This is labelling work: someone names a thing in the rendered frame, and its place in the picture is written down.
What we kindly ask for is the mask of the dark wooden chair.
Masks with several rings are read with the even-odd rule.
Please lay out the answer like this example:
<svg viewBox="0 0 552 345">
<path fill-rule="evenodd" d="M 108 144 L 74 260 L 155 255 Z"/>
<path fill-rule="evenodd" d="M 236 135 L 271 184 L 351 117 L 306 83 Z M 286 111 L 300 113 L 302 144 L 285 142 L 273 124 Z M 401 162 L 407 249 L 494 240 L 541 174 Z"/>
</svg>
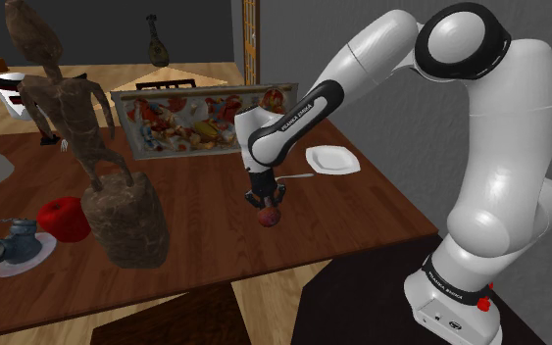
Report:
<svg viewBox="0 0 552 345">
<path fill-rule="evenodd" d="M 139 82 L 135 85 L 137 90 L 143 89 L 170 89 L 170 88 L 195 88 L 194 78 Z"/>
</svg>

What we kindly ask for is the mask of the dark lute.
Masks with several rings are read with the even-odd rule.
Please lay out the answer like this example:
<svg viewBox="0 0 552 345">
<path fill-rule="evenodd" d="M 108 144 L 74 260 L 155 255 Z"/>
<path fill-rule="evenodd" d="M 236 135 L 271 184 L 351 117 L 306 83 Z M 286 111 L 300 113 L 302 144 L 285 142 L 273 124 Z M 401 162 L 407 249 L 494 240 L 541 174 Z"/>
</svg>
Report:
<svg viewBox="0 0 552 345">
<path fill-rule="evenodd" d="M 161 42 L 158 36 L 158 31 L 155 26 L 157 16 L 154 14 L 150 14 L 146 17 L 146 21 L 149 25 L 150 30 L 150 42 L 148 48 L 150 62 L 155 67 L 167 67 L 170 63 L 170 56 L 167 48 Z"/>
</svg>

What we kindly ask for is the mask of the red apple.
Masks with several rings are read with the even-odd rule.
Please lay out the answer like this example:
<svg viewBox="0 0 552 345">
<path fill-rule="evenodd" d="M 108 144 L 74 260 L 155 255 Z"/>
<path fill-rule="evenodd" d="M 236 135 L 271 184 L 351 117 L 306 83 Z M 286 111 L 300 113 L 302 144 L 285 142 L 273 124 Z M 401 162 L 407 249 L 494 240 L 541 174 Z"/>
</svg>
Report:
<svg viewBox="0 0 552 345">
<path fill-rule="evenodd" d="M 62 197 L 45 204 L 36 220 L 46 232 L 64 243 L 79 242 L 91 232 L 77 197 Z"/>
</svg>

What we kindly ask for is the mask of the wooden lattice door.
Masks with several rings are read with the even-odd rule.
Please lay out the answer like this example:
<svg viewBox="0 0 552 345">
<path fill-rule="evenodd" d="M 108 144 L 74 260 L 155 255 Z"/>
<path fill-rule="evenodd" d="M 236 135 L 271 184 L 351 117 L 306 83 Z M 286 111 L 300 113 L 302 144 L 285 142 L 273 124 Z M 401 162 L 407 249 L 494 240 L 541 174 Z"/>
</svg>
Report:
<svg viewBox="0 0 552 345">
<path fill-rule="evenodd" d="M 241 0 L 246 85 L 260 83 L 260 0 Z"/>
</svg>

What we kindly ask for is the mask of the brown wooden table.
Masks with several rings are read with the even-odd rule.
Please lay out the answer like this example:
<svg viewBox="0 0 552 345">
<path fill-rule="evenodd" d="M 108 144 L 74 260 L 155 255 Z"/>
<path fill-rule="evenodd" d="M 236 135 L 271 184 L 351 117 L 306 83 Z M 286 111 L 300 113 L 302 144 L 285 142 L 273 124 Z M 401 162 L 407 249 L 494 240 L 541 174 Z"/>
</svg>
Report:
<svg viewBox="0 0 552 345">
<path fill-rule="evenodd" d="M 347 146 L 330 122 L 308 132 L 276 174 L 309 173 L 305 151 Z M 146 173 L 170 232 L 153 270 L 123 270 L 88 237 L 60 244 L 38 267 L 0 278 L 0 335 L 150 301 L 213 283 L 290 269 L 436 234 L 435 226 L 367 159 L 346 175 L 283 179 L 280 222 L 258 223 L 236 154 L 130 161 Z"/>
</svg>

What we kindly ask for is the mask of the white plate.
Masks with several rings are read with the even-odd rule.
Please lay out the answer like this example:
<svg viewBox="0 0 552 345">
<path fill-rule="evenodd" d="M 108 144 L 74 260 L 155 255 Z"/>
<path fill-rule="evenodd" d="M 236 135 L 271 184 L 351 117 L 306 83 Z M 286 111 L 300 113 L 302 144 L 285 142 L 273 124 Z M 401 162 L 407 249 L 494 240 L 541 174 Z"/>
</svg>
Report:
<svg viewBox="0 0 552 345">
<path fill-rule="evenodd" d="M 344 175 L 361 170 L 358 158 L 343 146 L 321 145 L 307 148 L 306 161 L 320 174 Z"/>
</svg>

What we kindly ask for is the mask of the reddish brown round fruit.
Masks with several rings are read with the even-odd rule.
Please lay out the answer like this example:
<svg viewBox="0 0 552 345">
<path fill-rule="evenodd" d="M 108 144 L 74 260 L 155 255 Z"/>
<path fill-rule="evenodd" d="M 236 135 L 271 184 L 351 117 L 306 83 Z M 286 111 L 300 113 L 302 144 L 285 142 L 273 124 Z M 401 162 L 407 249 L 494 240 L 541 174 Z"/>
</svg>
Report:
<svg viewBox="0 0 552 345">
<path fill-rule="evenodd" d="M 258 214 L 258 223 L 263 227 L 272 227 L 279 223 L 281 212 L 277 207 L 270 206 L 261 209 Z"/>
</svg>

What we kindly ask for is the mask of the brown human figure statue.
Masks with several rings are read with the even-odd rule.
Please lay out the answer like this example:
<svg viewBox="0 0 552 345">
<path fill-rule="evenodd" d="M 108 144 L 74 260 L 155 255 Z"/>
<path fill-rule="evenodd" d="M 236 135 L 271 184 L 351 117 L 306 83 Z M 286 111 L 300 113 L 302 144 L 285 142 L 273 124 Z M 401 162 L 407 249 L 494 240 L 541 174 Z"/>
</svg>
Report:
<svg viewBox="0 0 552 345">
<path fill-rule="evenodd" d="M 104 143 L 92 98 L 102 105 L 110 136 L 115 127 L 100 84 L 64 77 L 63 46 L 53 29 L 24 0 L 5 0 L 5 21 L 15 47 L 41 66 L 18 84 L 32 120 L 47 135 L 56 129 L 90 179 L 81 208 L 111 263 L 122 269 L 156 269 L 167 259 L 170 233 L 148 176 L 130 172 L 123 156 Z"/>
</svg>

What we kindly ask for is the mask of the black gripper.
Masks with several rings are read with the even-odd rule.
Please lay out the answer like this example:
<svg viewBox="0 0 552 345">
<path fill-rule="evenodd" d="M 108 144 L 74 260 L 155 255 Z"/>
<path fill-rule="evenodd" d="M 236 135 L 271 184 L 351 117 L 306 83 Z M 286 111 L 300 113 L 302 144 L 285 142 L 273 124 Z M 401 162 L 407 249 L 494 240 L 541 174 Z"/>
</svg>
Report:
<svg viewBox="0 0 552 345">
<path fill-rule="evenodd" d="M 249 173 L 251 190 L 244 194 L 244 198 L 253 207 L 258 210 L 263 209 L 263 203 L 260 198 L 272 197 L 272 205 L 277 207 L 283 200 L 286 192 L 284 184 L 277 184 L 273 169 L 266 169 L 263 172 Z"/>
</svg>

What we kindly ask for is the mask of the blue grey figure on disc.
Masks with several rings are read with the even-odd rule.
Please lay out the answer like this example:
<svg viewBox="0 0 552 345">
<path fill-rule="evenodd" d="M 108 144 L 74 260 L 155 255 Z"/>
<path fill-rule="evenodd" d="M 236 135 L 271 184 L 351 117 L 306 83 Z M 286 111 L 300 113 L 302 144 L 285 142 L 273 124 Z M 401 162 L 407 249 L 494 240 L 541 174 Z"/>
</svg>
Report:
<svg viewBox="0 0 552 345">
<path fill-rule="evenodd" d="M 8 218 L 9 233 L 0 238 L 0 277 L 11 277 L 30 271 L 43 263 L 56 249 L 57 239 L 39 232 L 36 220 Z"/>
</svg>

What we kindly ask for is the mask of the dark robot stand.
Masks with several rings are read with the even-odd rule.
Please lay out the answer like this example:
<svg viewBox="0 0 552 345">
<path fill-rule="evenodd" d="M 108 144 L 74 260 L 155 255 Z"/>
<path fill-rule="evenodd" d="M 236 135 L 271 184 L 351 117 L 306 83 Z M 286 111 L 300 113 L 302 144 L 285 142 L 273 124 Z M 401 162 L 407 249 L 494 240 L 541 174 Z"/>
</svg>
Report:
<svg viewBox="0 0 552 345">
<path fill-rule="evenodd" d="M 489 286 L 514 258 L 434 235 L 335 259 L 304 286 L 291 345 L 546 345 Z"/>
</svg>

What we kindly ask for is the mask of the framed colourful painting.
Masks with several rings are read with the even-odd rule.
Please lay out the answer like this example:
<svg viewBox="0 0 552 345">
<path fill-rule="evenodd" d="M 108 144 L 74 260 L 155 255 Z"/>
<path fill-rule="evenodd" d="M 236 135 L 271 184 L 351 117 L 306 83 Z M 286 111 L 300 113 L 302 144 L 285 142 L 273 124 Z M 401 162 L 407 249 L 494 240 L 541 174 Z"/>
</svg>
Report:
<svg viewBox="0 0 552 345">
<path fill-rule="evenodd" d="M 113 91 L 112 102 L 134 160 L 237 153 L 234 117 L 260 106 L 283 114 L 296 83 Z"/>
</svg>

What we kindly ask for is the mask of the white and black chair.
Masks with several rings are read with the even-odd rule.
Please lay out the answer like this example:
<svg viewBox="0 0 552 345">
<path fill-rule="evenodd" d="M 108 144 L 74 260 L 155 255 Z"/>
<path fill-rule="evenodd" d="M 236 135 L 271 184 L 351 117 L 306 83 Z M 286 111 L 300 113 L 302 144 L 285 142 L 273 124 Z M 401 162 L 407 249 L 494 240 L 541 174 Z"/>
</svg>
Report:
<svg viewBox="0 0 552 345">
<path fill-rule="evenodd" d="M 15 120 L 31 121 L 17 86 L 25 78 L 23 73 L 0 74 L 0 100 Z"/>
</svg>

